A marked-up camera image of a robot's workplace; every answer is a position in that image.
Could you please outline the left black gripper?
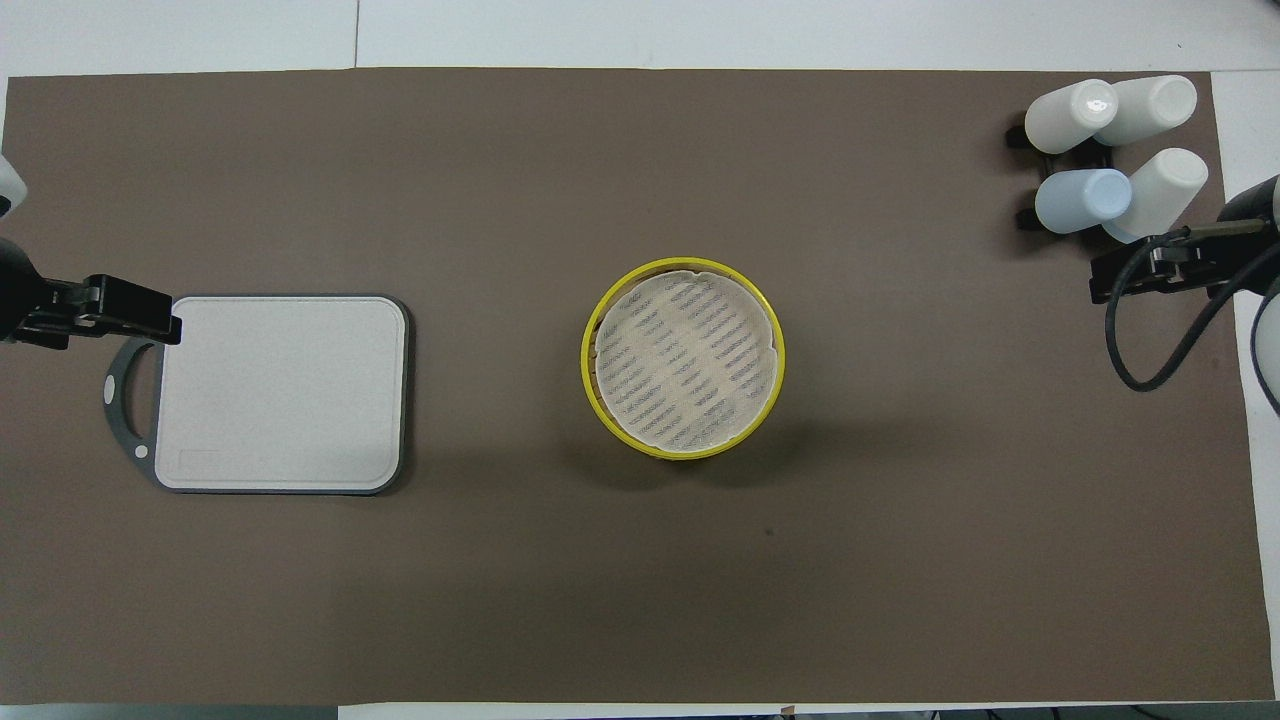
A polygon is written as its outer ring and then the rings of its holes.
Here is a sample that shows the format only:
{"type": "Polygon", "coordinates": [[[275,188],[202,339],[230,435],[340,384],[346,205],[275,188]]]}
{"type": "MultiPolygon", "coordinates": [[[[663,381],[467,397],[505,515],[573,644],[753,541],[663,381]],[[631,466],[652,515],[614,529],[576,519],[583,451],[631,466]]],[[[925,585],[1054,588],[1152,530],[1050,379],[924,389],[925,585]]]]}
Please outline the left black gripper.
{"type": "Polygon", "coordinates": [[[60,301],[61,291],[76,292],[78,284],[41,277],[26,251],[3,238],[1,341],[51,350],[68,348],[70,337],[105,334],[160,345],[182,342],[183,322],[172,314],[170,295],[106,274],[88,275],[86,286],[90,313],[101,316],[99,325],[77,316],[76,306],[60,301]]]}

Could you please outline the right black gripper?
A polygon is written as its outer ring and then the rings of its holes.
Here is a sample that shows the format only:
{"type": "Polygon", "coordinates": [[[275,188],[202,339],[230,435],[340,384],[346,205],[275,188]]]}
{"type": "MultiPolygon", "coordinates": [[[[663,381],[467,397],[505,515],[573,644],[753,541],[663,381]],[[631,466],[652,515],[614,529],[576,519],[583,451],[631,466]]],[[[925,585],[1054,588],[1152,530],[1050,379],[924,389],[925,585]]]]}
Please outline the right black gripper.
{"type": "MultiPolygon", "coordinates": [[[[1220,222],[1184,225],[1144,245],[1148,254],[1105,254],[1091,261],[1089,292],[1094,305],[1107,304],[1117,287],[1121,270],[1132,259],[1139,263],[1120,288],[1121,296],[1135,293],[1176,293],[1219,284],[1219,265],[1204,260],[1198,247],[1219,241],[1217,260],[1226,278],[1235,275],[1263,251],[1277,247],[1277,181],[1274,176],[1235,196],[1219,214],[1220,222]]],[[[1239,290],[1266,295],[1277,279],[1276,254],[1252,272],[1239,290]]]]}

